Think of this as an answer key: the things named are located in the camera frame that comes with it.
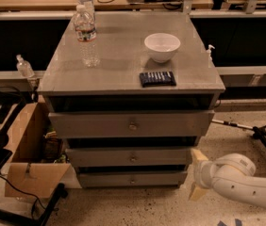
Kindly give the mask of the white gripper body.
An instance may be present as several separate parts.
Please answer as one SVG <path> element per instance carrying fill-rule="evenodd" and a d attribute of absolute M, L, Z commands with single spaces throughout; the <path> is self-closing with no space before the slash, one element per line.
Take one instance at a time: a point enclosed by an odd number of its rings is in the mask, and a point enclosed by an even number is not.
<path fill-rule="evenodd" d="M 201 160 L 194 165 L 194 181 L 195 183 L 204 189 L 211 188 L 212 178 L 217 170 L 217 167 L 212 161 Z"/>

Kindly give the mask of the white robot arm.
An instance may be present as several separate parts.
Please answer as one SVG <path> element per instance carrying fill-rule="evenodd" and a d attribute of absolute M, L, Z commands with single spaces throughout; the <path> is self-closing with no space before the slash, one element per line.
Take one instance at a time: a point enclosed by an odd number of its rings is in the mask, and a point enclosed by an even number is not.
<path fill-rule="evenodd" d="M 191 149 L 191 158 L 191 201 L 198 201 L 212 189 L 232 201 L 266 209 L 266 178 L 254 176 L 256 166 L 248 157 L 231 153 L 211 161 L 200 150 Z"/>

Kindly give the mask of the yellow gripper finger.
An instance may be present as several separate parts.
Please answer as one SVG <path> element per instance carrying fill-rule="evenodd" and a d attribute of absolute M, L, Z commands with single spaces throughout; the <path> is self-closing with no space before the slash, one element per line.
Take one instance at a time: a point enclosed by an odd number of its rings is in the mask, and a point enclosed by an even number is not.
<path fill-rule="evenodd" d="M 191 158 L 194 166 L 201 161 L 208 161 L 208 158 L 198 149 L 191 149 Z"/>
<path fill-rule="evenodd" d="M 206 188 L 202 188 L 198 184 L 192 183 L 191 184 L 191 192 L 189 195 L 189 200 L 196 202 L 196 201 L 200 200 L 203 196 L 205 196 L 207 192 L 208 192 L 208 190 Z"/>

